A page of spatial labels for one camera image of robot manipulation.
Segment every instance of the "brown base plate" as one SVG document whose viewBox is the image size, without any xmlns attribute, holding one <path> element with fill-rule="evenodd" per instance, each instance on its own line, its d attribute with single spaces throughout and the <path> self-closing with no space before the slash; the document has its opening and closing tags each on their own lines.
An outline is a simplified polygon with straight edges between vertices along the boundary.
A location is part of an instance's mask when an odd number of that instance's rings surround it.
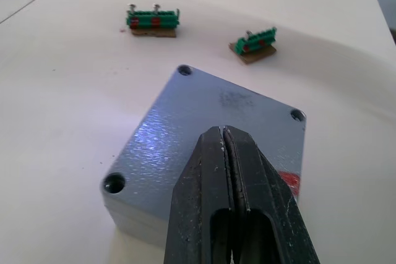
<svg viewBox="0 0 396 264">
<path fill-rule="evenodd" d="M 131 29 L 131 32 L 135 36 L 176 37 L 173 28 L 138 28 Z"/>
<path fill-rule="evenodd" d="M 232 50 L 232 52 L 234 52 L 234 53 L 235 53 L 235 51 L 234 51 L 235 44 L 236 43 L 230 43 L 228 45 L 230 47 L 230 49 Z M 257 51 L 254 51 L 251 53 L 242 54 L 242 55 L 238 55 L 235 53 L 235 55 L 237 55 L 240 58 L 240 60 L 242 60 L 245 64 L 250 64 L 250 63 L 256 62 L 258 60 L 261 60 L 265 57 L 271 56 L 271 55 L 275 54 L 276 51 L 277 51 L 277 49 L 275 49 L 273 46 L 266 46 L 265 48 L 258 49 Z"/>
</svg>

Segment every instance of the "green terminal block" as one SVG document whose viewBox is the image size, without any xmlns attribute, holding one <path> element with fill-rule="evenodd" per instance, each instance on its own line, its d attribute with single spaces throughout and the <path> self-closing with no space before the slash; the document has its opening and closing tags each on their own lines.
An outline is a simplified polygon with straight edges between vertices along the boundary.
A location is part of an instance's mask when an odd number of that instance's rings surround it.
<svg viewBox="0 0 396 264">
<path fill-rule="evenodd" d="M 242 55 L 266 48 L 275 41 L 276 32 L 277 29 L 275 27 L 256 34 L 248 31 L 245 37 L 238 39 L 234 47 L 234 52 Z"/>
<path fill-rule="evenodd" d="M 135 11 L 135 5 L 130 4 L 127 11 L 126 24 L 130 29 L 169 28 L 179 25 L 179 9 L 174 11 L 159 11 L 160 6 L 154 5 L 152 11 Z"/>
</svg>

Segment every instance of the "white table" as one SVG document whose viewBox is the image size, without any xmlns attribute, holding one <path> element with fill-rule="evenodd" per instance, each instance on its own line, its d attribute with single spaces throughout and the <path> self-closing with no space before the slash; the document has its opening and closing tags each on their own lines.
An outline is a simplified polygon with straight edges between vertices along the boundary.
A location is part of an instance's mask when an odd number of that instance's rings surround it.
<svg viewBox="0 0 396 264">
<path fill-rule="evenodd" d="M 129 2 L 180 8 L 177 39 L 120 32 Z M 277 55 L 241 65 L 228 43 L 272 25 Z M 36 0 L 0 24 L 0 263 L 162 262 L 98 188 L 184 63 L 307 114 L 299 207 L 321 263 L 394 263 L 394 61 L 376 0 Z"/>
</svg>

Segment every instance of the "corner screw hole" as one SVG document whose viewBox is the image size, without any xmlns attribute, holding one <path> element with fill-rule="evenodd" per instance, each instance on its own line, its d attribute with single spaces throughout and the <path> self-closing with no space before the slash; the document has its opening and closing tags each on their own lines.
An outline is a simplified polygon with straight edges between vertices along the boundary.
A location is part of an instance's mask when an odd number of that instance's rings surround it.
<svg viewBox="0 0 396 264">
<path fill-rule="evenodd" d="M 109 174 L 103 181 L 103 187 L 111 194 L 120 193 L 125 187 L 125 178 L 120 173 Z"/>
<path fill-rule="evenodd" d="M 305 121 L 305 114 L 304 114 L 302 111 L 298 110 L 298 109 L 292 110 L 292 111 L 290 112 L 290 114 L 291 114 L 291 117 L 292 117 L 294 120 L 298 121 L 298 122 L 303 122 L 303 121 Z"/>
<path fill-rule="evenodd" d="M 192 69 L 188 65 L 180 65 L 178 67 L 178 72 L 181 75 L 191 75 L 192 74 Z"/>
</svg>

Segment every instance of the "silver screw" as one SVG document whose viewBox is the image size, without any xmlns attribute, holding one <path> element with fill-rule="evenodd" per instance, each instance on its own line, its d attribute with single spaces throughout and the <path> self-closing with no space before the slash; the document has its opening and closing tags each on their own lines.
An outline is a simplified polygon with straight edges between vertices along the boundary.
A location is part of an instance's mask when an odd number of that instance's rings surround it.
<svg viewBox="0 0 396 264">
<path fill-rule="evenodd" d="M 154 14 L 158 14 L 158 10 L 161 8 L 161 6 L 157 3 L 154 4 Z"/>
<path fill-rule="evenodd" d="M 249 30 L 246 31 L 245 40 L 248 40 L 249 37 L 252 36 L 252 35 L 253 35 L 252 31 L 249 31 Z"/>
<path fill-rule="evenodd" d="M 129 10 L 131 11 L 132 14 L 135 12 L 135 7 L 136 7 L 135 4 L 130 4 L 129 5 Z"/>
</svg>

